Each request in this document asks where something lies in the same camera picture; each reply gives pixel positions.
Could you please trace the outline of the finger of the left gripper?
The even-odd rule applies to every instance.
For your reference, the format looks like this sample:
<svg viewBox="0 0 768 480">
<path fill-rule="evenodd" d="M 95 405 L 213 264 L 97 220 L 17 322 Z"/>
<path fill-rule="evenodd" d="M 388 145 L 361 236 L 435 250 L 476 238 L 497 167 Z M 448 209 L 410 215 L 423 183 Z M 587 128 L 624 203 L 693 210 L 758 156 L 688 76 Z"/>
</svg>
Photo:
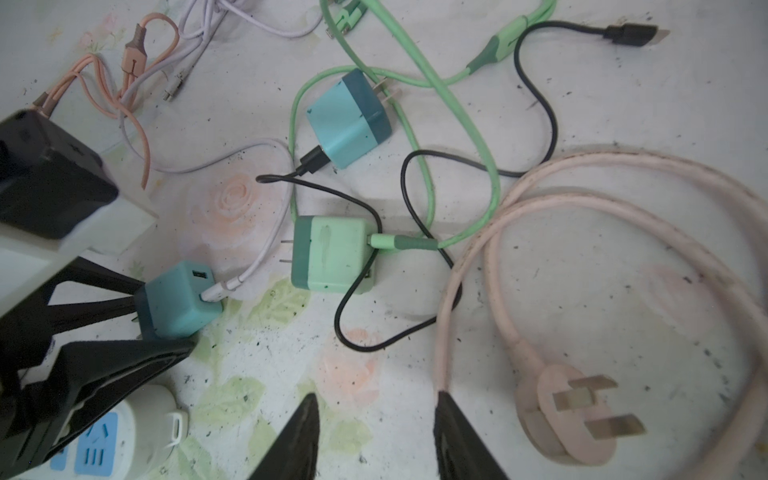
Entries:
<svg viewBox="0 0 768 480">
<path fill-rule="evenodd" d="M 1 361 L 1 476 L 51 459 L 138 388 L 188 358 L 190 339 L 84 341 L 62 346 L 44 381 L 20 384 Z"/>
<path fill-rule="evenodd" d="M 77 258 L 11 309 L 11 346 L 46 348 L 57 334 L 132 313 L 144 285 Z"/>
</svg>

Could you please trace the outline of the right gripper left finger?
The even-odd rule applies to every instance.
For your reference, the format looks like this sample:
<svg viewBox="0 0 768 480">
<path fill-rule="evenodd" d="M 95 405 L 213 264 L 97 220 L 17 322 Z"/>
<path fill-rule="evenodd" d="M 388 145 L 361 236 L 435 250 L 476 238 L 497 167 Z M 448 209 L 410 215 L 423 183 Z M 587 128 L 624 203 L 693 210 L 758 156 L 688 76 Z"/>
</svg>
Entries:
<svg viewBox="0 0 768 480">
<path fill-rule="evenodd" d="M 315 393 L 308 393 L 249 479 L 314 479 L 319 437 L 318 399 Z"/>
</svg>

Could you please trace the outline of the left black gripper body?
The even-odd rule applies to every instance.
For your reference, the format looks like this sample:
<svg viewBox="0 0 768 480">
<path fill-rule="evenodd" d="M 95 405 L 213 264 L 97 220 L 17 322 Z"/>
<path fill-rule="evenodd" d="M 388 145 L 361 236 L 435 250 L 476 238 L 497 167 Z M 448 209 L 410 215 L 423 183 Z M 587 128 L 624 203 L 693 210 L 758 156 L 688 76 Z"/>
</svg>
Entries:
<svg viewBox="0 0 768 480">
<path fill-rule="evenodd" d="M 101 157 L 33 110 L 1 122 L 1 222 L 61 240 L 118 197 Z"/>
</svg>

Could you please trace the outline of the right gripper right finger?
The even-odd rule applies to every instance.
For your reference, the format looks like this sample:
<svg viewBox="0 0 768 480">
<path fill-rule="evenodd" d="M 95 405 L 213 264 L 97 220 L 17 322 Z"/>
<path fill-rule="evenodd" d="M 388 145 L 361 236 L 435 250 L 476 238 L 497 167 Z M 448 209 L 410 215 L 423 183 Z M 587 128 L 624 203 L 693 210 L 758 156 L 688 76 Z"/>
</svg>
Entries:
<svg viewBox="0 0 768 480">
<path fill-rule="evenodd" d="M 440 479 L 508 479 L 447 391 L 438 392 L 433 433 Z"/>
</svg>

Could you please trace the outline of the white blue power strip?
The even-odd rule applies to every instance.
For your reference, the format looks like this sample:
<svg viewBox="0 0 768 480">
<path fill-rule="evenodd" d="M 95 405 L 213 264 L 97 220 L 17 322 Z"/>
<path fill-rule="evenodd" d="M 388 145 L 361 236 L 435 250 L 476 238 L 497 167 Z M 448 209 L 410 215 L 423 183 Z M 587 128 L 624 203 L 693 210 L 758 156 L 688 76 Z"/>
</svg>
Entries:
<svg viewBox="0 0 768 480">
<path fill-rule="evenodd" d="M 145 385 L 20 479 L 138 479 L 187 437 L 189 414 L 161 385 Z"/>
</svg>

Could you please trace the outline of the teal charger plug light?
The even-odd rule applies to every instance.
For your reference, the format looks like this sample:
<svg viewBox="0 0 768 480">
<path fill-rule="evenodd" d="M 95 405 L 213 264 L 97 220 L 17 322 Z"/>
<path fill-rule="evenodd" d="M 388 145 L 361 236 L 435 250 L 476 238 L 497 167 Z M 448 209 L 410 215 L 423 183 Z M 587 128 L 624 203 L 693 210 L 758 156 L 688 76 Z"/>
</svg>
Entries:
<svg viewBox="0 0 768 480">
<path fill-rule="evenodd" d="M 179 262 L 145 283 L 134 294 L 142 338 L 189 338 L 217 319 L 223 312 L 223 303 L 201 298 L 214 284 L 211 268 L 192 261 Z"/>
</svg>

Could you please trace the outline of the green charger plug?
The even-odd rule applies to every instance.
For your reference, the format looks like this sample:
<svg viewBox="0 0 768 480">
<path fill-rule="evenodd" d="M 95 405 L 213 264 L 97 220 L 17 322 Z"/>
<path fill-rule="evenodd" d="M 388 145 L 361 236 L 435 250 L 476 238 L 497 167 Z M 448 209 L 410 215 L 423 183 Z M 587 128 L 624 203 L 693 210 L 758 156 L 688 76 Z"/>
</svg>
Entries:
<svg viewBox="0 0 768 480">
<path fill-rule="evenodd" d="M 297 289 L 349 290 L 373 252 L 376 226 L 354 217 L 299 216 L 294 222 L 290 280 Z"/>
</svg>

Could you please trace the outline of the teal charger plug dark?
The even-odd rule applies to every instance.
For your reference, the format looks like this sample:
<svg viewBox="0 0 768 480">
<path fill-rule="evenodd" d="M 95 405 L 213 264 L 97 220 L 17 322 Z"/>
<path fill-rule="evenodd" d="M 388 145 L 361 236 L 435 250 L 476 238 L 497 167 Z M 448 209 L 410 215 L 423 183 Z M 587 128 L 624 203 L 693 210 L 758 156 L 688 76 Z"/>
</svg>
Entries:
<svg viewBox="0 0 768 480">
<path fill-rule="evenodd" d="M 345 169 L 392 135 L 385 107 L 359 69 L 337 81 L 306 116 L 318 141 L 300 159 L 301 169 L 309 173 L 327 164 Z"/>
</svg>

